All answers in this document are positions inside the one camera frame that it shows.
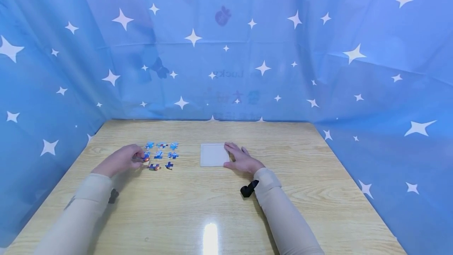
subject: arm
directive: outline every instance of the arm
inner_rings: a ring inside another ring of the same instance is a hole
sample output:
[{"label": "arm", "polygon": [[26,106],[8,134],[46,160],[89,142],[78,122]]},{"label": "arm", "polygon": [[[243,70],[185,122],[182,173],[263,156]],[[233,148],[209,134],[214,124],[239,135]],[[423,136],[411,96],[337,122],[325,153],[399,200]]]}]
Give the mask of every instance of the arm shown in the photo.
[{"label": "arm", "polygon": [[129,168],[139,168],[144,157],[137,145],[115,151],[101,162],[82,182],[63,214],[48,231],[35,250],[35,255],[86,254],[94,226],[102,216],[113,187],[111,178]]},{"label": "arm", "polygon": [[323,255],[309,225],[283,192],[275,174],[251,157],[246,148],[239,149],[235,143],[227,142],[225,149],[233,154],[235,162],[226,162],[224,167],[249,172],[259,181],[254,189],[256,198],[267,218],[278,252],[282,255]]}]

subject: right hand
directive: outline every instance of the right hand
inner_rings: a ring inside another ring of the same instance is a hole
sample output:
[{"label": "right hand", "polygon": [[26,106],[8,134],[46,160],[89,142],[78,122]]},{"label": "right hand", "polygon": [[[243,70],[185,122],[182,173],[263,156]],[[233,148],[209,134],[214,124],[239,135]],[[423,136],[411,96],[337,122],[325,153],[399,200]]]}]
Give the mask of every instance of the right hand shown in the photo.
[{"label": "right hand", "polygon": [[236,169],[241,172],[248,172],[254,175],[260,168],[265,168],[262,162],[250,156],[246,148],[239,149],[238,145],[226,142],[224,148],[233,154],[235,162],[223,163],[224,168]]}]

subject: black clip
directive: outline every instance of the black clip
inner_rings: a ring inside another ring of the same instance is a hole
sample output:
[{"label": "black clip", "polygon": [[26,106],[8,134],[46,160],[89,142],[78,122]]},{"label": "black clip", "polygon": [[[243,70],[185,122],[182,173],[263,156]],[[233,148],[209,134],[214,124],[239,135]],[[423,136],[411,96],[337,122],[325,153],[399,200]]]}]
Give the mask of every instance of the black clip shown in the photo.
[{"label": "black clip", "polygon": [[248,186],[242,186],[241,188],[242,197],[244,198],[250,197],[254,192],[254,188],[257,186],[259,182],[260,182],[259,180],[254,180]]}]

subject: hand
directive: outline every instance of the hand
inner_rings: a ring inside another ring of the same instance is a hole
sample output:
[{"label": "hand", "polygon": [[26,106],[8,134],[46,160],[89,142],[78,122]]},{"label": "hand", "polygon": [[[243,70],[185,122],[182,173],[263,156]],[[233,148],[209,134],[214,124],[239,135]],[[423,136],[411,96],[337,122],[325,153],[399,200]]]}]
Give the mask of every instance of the hand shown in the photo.
[{"label": "hand", "polygon": [[130,168],[138,169],[142,162],[141,160],[133,160],[134,157],[139,157],[140,159],[144,157],[142,148],[136,144],[124,146],[103,160],[91,173],[113,177]]},{"label": "hand", "polygon": [[224,168],[236,169],[241,172],[248,172],[254,175],[260,168],[265,168],[263,163],[250,156],[246,148],[239,147],[235,143],[226,142],[224,148],[233,154],[235,162],[223,163]]}]

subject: left hand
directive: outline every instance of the left hand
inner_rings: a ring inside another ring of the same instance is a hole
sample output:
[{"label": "left hand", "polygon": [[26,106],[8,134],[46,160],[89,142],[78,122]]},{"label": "left hand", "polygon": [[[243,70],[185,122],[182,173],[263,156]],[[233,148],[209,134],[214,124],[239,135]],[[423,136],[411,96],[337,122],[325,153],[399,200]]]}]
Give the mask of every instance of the left hand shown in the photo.
[{"label": "left hand", "polygon": [[103,160],[91,173],[113,177],[130,168],[138,169],[142,166],[142,162],[140,159],[133,160],[134,157],[139,157],[140,159],[144,157],[142,148],[136,144],[124,146]]}]

